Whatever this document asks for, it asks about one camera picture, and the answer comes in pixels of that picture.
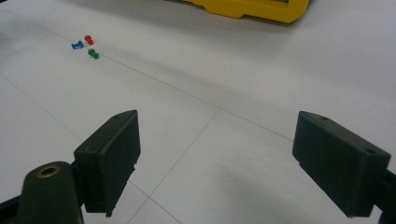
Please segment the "yellow plastic box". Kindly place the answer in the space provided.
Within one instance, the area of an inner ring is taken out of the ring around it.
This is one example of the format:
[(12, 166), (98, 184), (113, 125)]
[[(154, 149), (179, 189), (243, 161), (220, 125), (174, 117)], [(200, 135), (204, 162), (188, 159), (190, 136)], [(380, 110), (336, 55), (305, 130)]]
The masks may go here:
[(310, 0), (182, 0), (207, 12), (240, 19), (244, 16), (293, 23), (300, 19)]

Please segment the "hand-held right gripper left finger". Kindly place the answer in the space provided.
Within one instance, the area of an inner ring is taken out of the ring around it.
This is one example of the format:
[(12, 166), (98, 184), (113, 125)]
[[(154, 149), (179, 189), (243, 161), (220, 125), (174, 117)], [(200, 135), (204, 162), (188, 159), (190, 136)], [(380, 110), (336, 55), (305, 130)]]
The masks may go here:
[(140, 154), (136, 110), (112, 116), (75, 150), (78, 199), (88, 213), (112, 216)]

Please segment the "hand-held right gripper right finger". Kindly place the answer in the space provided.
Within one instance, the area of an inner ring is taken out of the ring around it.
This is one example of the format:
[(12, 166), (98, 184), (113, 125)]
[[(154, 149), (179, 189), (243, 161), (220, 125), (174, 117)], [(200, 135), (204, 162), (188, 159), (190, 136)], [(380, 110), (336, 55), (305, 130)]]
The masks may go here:
[(391, 155), (335, 121), (298, 114), (292, 155), (347, 217), (391, 216)]

